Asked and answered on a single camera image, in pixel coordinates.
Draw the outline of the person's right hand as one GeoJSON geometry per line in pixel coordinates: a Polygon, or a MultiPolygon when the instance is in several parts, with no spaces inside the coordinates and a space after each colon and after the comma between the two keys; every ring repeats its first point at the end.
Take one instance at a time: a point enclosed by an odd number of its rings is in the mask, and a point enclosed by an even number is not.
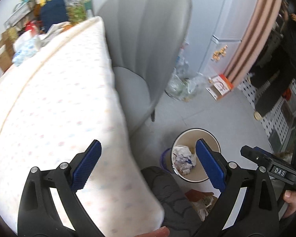
{"type": "Polygon", "coordinates": [[[283,200],[288,204],[283,218],[288,218],[296,211],[296,191],[286,190],[283,194],[283,200]]]}

